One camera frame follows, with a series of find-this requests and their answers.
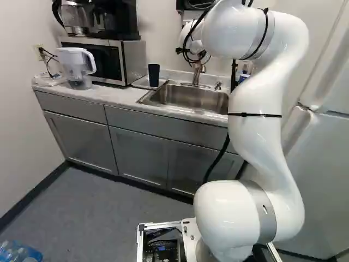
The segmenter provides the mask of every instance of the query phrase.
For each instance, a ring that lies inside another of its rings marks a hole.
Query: microwave
[[[146,42],[87,37],[61,37],[62,47],[81,47],[94,56],[92,81],[126,86],[147,74]]]

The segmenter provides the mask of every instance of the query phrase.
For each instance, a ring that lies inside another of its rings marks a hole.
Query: water bottle
[[[0,245],[0,262],[41,262],[43,255],[36,249],[16,241],[4,241]]]

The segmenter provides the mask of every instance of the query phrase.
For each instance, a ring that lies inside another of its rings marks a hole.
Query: stainless steel sink
[[[226,115],[229,96],[223,91],[210,90],[196,86],[167,83],[156,91],[148,92],[138,103],[160,107],[194,109]]]

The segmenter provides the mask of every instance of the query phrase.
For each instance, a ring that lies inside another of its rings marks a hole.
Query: faucet
[[[222,81],[218,81],[218,82],[216,83],[216,86],[214,87],[214,90],[215,90],[215,91],[221,90],[221,89],[222,89],[222,88],[221,88],[221,85],[222,85]]]
[[[206,68],[203,64],[201,64],[201,62],[196,62],[194,64],[194,77],[192,79],[192,84],[194,86],[198,86],[198,82],[199,82],[199,77],[200,77],[200,73],[205,73],[206,72]]]

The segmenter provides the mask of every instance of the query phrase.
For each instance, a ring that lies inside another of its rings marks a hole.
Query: gray carpet
[[[45,261],[136,261],[136,227],[193,217],[191,205],[70,168],[0,235]]]

